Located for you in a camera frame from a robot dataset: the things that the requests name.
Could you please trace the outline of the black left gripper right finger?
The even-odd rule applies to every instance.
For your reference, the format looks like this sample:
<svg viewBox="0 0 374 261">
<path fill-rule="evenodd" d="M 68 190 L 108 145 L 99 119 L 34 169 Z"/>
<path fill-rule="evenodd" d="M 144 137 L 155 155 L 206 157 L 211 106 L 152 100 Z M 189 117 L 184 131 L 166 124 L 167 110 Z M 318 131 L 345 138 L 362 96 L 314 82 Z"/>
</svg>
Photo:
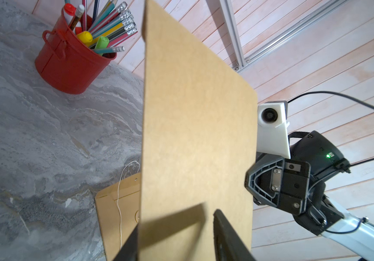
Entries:
<svg viewBox="0 0 374 261">
<path fill-rule="evenodd" d="M 214 213 L 213 230 L 217 261 L 255 261 L 220 209 Z"/>
</svg>

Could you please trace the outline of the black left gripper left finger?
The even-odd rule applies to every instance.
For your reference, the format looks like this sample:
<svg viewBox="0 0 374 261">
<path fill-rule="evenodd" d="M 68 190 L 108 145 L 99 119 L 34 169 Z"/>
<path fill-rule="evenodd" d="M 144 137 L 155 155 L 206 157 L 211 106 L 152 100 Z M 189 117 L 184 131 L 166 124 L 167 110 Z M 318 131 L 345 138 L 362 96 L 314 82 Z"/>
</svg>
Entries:
<svg viewBox="0 0 374 261">
<path fill-rule="evenodd" d="M 138 225 L 135 226 L 122 249 L 113 261 L 137 261 L 138 260 Z"/>
</svg>

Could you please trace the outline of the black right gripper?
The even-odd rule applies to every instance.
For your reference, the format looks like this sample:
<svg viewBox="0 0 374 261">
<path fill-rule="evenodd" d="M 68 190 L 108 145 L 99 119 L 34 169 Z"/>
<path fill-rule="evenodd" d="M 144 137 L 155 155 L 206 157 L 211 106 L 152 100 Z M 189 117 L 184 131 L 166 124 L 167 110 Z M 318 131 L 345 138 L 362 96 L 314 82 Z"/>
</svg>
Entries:
<svg viewBox="0 0 374 261">
<path fill-rule="evenodd" d="M 298 139 L 290 147 L 291 158 L 260 153 L 246 172 L 244 187 L 259 206 L 276 207 L 292 215 L 320 210 L 326 181 L 350 173 L 350 162 L 322 134 L 292 132 Z"/>
</svg>

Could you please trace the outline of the brown kraft file bag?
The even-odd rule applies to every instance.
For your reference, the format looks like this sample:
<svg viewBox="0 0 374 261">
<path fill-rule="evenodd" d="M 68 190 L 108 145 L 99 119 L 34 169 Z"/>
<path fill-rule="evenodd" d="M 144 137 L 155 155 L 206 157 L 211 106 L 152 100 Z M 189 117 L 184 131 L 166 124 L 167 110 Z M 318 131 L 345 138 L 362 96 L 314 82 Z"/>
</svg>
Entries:
<svg viewBox="0 0 374 261">
<path fill-rule="evenodd" d="M 248 83 L 154 1 L 144 11 L 141 261 L 213 261 L 221 210 L 246 249 L 258 97 Z"/>
<path fill-rule="evenodd" d="M 134 174 L 97 193 L 95 205 L 105 256 L 112 261 L 140 220 L 141 174 Z"/>
</svg>

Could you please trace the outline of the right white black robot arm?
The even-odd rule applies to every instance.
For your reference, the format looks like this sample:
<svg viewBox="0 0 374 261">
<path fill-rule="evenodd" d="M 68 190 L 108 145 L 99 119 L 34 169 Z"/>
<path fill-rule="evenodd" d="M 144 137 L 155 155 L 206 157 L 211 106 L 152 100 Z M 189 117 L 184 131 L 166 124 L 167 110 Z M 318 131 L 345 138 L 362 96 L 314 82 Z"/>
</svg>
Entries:
<svg viewBox="0 0 374 261">
<path fill-rule="evenodd" d="M 326 181 L 351 170 L 343 153 L 322 134 L 260 133 L 255 164 L 244 186 L 254 203 L 291 214 L 297 224 L 374 261 L 374 225 L 324 193 Z"/>
</svg>

